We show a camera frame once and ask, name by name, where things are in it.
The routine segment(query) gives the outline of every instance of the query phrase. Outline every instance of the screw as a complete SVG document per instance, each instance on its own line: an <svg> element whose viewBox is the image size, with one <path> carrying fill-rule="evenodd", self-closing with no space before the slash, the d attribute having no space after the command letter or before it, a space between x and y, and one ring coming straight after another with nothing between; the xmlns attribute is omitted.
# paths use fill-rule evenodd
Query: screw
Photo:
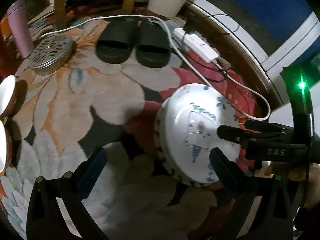
<svg viewBox="0 0 320 240"><path fill-rule="evenodd" d="M276 180L281 180L281 179L282 179L282 178L281 178L281 175L275 174L275 179L276 179Z"/></svg>
<svg viewBox="0 0 320 240"><path fill-rule="evenodd" d="M72 176L72 172L71 172L71 171L67 171L67 172L63 175L63 177L65 177L66 179L70 179L71 176Z"/></svg>
<svg viewBox="0 0 320 240"><path fill-rule="evenodd" d="M246 177L252 177L253 173L249 170L243 172Z"/></svg>
<svg viewBox="0 0 320 240"><path fill-rule="evenodd" d="M42 176L39 176L38 178L36 178L36 182L41 182L43 180Z"/></svg>

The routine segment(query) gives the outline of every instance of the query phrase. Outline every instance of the pink cylinder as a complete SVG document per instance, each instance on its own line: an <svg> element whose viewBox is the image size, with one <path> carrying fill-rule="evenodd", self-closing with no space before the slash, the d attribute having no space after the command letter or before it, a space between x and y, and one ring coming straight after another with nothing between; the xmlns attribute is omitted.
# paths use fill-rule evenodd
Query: pink cylinder
<svg viewBox="0 0 320 240"><path fill-rule="evenodd" d="M8 22L22 58L34 50L26 15L25 0L17 0L7 10Z"/></svg>

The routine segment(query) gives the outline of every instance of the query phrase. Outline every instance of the white cable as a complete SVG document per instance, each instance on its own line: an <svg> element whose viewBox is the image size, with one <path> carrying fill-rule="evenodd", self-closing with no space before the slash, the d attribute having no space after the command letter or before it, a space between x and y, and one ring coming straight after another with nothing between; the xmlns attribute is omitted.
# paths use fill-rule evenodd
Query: white cable
<svg viewBox="0 0 320 240"><path fill-rule="evenodd" d="M196 74L198 75L198 77L200 77L200 78L203 80L203 82L204 82L205 84L207 84L209 87L214 88L214 87L210 84L210 82L209 82L208 80L206 80L206 78L185 58L185 56L180 52L180 50L178 50L178 48L177 48L177 47L175 46L175 44L173 43L173 40L172 40L172 37L171 37L171 33L170 33L170 30L169 30L167 24L166 24L163 20L161 20L160 18L158 18L158 17L156 17L156 16L125 14L125 15L114 15L114 16L96 17L96 18L91 18L91 19L86 20L86 21L84 21L84 22L82 22L82 23L79 23L78 25L75 25L75 26L72 26L72 27L69 27L69 28L66 28L66 29L63 29L63 30L58 30L58 31L54 31L54 32L49 32L49 33L43 34L42 36L40 36L39 39L42 39L42 38L44 38L45 36L48 36L48 35L50 35L50 34L63 33L63 32L72 30L72 29L74 29L74 28L77 28L77 27L79 27L79 26L81 26L81 25L83 25L83 24L86 24L87 22L93 21L93 20L104 20L104 19L111 19L111 18L118 18L118 17L143 17L143 18L153 18L153 19L157 19L159 22L161 22L161 23L163 24L163 26L164 26L164 28L165 28L165 30L166 30L166 32L167 32L167 36L168 36L169 42L170 42L171 46L173 47L173 49L176 51L176 53L179 55L179 57L188 65L188 67L190 67L190 68L193 70L194 73L196 73ZM220 68L220 69L223 70L223 68L222 68L217 62L215 62L215 64L218 66L218 68ZM253 119L253 120L256 120L256 121L264 121L264 120L268 119L269 116L270 116L270 113L271 113L271 109L270 109L270 105L269 105L268 101L267 101L262 95L260 95L258 92L256 92L256 91L254 91L254 90L252 90L252 89L250 89L250 88L248 88L248 87L240 84L239 82L237 82L236 80L234 80L232 77L230 77L228 74L227 74L227 77L228 77L232 82L236 83L237 85L239 85L239 86L241 86L241 87L249 90L250 92L256 94L257 96L261 97L261 98L265 101L265 103L267 104L268 114L267 114L265 117L263 117L263 118L258 118L258 117L254 117L254 116L252 116L252 115L249 115L249 114L241 111L240 109L236 108L235 106L233 106L233 105L231 104L231 105L233 106L233 108L236 109L237 111L239 111L239 112L240 112L241 114L243 114L244 116L249 117L249 118L251 118L251 119Z"/></svg>

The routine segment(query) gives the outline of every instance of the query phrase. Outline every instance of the black slipper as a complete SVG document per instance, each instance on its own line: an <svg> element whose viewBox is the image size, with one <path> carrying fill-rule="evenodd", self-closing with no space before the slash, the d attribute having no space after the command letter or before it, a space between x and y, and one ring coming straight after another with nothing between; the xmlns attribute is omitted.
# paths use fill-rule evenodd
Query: black slipper
<svg viewBox="0 0 320 240"><path fill-rule="evenodd" d="M109 23L96 45L98 58L112 64L125 62L133 49L137 31L138 22L131 18Z"/></svg>
<svg viewBox="0 0 320 240"><path fill-rule="evenodd" d="M143 21L136 41L137 60L146 67L161 68L170 60L167 33L157 23Z"/></svg>

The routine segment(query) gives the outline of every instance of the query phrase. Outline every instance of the power strip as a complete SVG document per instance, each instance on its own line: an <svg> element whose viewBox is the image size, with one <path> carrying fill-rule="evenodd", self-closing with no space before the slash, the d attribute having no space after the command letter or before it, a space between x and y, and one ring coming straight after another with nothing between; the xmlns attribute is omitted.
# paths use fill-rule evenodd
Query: power strip
<svg viewBox="0 0 320 240"><path fill-rule="evenodd" d="M174 29L173 34L177 36L179 40L183 39L185 31L182 28ZM214 51L208 44L201 40L196 34L186 34L184 37L184 43L196 52L206 63L212 62L220 55Z"/></svg>

